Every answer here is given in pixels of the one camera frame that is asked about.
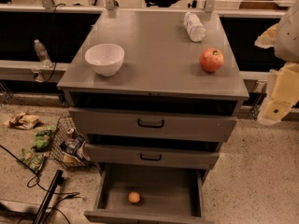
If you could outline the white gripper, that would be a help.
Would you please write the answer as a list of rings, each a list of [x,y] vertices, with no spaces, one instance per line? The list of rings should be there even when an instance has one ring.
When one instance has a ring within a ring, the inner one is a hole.
[[[274,24],[257,37],[254,45],[261,49],[273,48],[276,45],[278,24]],[[272,70],[275,76],[271,101],[263,101],[257,120],[262,125],[274,125],[291,111],[299,101],[299,63],[285,63],[282,68]]]

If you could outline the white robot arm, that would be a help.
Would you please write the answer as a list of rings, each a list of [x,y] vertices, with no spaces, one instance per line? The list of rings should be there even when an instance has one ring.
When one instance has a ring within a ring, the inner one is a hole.
[[[261,124],[273,125],[286,117],[299,101],[299,0],[279,23],[258,36],[254,45],[274,48],[275,55],[285,62],[278,71],[269,72],[266,97],[257,116]]]

